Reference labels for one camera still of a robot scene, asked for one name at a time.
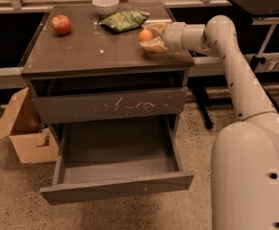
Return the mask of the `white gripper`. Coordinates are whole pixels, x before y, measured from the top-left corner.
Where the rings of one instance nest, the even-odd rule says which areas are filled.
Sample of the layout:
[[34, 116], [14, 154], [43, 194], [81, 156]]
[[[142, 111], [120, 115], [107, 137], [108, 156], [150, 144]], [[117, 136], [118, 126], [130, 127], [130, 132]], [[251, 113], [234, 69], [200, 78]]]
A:
[[144, 29], [152, 31], [156, 38], [140, 42], [139, 45], [148, 52], [163, 53], [168, 49], [171, 51], [181, 51], [183, 31], [186, 24], [184, 22], [150, 23], [144, 26]]

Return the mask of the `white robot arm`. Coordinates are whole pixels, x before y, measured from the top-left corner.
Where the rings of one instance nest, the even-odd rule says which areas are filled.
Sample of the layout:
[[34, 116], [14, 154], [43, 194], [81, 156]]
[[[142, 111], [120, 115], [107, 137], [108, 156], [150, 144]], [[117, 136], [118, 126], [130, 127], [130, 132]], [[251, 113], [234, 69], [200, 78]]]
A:
[[279, 230], [279, 114], [242, 54], [234, 23], [148, 23], [150, 52], [195, 51], [220, 58], [237, 121], [217, 136], [211, 155], [213, 230]]

